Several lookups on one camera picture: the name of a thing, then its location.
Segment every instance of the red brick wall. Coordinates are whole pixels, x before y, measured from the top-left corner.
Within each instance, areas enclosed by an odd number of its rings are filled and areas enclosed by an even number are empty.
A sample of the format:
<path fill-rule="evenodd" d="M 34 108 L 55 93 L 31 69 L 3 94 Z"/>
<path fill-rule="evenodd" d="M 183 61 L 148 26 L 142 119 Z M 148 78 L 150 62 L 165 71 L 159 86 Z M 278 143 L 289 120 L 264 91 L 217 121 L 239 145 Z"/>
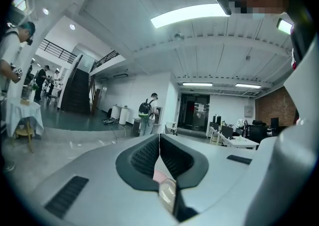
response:
<path fill-rule="evenodd" d="M 270 118 L 279 117 L 279 126 L 294 123 L 296 107 L 285 87 L 255 100 L 256 120 L 262 120 L 268 126 Z"/>

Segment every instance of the ceiling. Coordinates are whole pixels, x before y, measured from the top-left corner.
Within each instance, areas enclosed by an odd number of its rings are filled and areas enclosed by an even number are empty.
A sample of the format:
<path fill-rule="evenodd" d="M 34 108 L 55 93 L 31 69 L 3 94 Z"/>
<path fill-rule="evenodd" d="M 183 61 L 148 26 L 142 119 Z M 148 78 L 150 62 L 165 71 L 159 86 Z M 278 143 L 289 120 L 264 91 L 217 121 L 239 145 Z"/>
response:
<path fill-rule="evenodd" d="M 260 84 L 267 90 L 292 72 L 290 36 L 276 27 L 279 18 L 291 22 L 286 14 L 264 19 L 240 14 L 199 18 L 158 29 L 151 23 L 151 18 L 168 11 L 215 2 L 74 0 L 78 11 L 72 16 L 87 21 L 90 25 L 80 24 L 127 59 L 127 65 L 106 69 L 100 77 L 171 71 L 176 82 L 181 81 L 178 83 L 209 80 L 221 88 L 227 85 L 226 90 L 212 88 L 207 92 L 255 96 L 257 92 L 238 90 L 235 84 Z M 177 33 L 185 39 L 175 40 Z"/>
<path fill-rule="evenodd" d="M 56 70 L 56 68 L 61 70 L 61 66 L 59 66 L 59 65 L 57 65 L 57 64 L 55 64 L 55 63 L 53 63 L 51 61 L 48 61 L 48 60 L 46 60 L 46 59 L 44 59 L 44 58 L 42 58 L 42 57 L 40 57 L 40 56 L 38 56 L 36 54 L 34 55 L 33 58 L 35 59 L 35 63 L 40 64 L 41 67 L 44 67 L 45 65 L 48 65 L 50 67 L 50 70 L 53 71 L 53 72 Z"/>

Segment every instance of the white t-shirt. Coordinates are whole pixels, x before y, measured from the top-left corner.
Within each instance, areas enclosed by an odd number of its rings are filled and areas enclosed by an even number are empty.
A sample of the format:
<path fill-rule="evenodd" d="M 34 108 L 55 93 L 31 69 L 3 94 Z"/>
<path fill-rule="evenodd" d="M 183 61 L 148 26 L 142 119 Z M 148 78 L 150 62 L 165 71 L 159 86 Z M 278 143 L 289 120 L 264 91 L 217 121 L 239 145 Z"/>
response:
<path fill-rule="evenodd" d="M 17 28 L 9 29 L 6 33 L 15 31 L 19 34 Z M 14 64 L 20 49 L 20 40 L 16 34 L 10 34 L 4 37 L 0 43 L 0 58 L 5 60 L 9 65 Z M 7 78 L 0 72 L 0 88 L 4 89 Z"/>
<path fill-rule="evenodd" d="M 148 99 L 148 103 L 151 102 L 151 107 L 152 107 L 152 112 L 154 112 L 154 110 L 156 110 L 157 106 L 158 106 L 158 101 L 154 100 L 153 98 L 149 98 Z"/>

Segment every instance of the black staircase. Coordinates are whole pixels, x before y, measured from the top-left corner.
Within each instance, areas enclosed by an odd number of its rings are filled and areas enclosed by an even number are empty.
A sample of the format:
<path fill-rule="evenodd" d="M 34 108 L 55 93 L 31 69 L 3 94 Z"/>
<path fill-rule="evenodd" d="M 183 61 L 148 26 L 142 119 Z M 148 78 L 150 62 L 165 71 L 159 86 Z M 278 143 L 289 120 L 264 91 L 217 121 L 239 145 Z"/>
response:
<path fill-rule="evenodd" d="M 76 69 L 72 79 L 65 111 L 90 114 L 89 73 Z"/>

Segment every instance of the fluorescent light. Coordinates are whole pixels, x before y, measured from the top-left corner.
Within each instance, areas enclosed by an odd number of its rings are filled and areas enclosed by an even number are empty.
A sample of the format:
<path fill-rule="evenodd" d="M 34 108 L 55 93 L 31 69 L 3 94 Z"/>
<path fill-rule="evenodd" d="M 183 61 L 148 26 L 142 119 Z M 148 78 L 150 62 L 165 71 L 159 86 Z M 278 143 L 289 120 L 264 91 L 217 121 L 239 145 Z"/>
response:
<path fill-rule="evenodd" d="M 212 86 L 212 83 L 183 83 L 185 86 Z"/>
<path fill-rule="evenodd" d="M 246 88 L 255 88 L 255 89 L 259 89 L 261 87 L 260 85 L 246 85 L 246 84 L 237 84 L 235 86 L 237 86 L 237 87 L 246 87 Z"/>
<path fill-rule="evenodd" d="M 151 19 L 155 28 L 163 27 L 178 21 L 201 17 L 228 16 L 219 4 L 193 5 L 161 14 Z"/>
<path fill-rule="evenodd" d="M 290 35 L 290 30 L 291 30 L 292 26 L 293 26 L 292 24 L 282 20 L 281 18 L 279 19 L 278 24 L 277 24 L 277 28 L 279 30 L 281 30 L 281 31 L 283 31 L 283 32 L 285 32 L 285 33 L 287 33 L 289 35 Z"/>

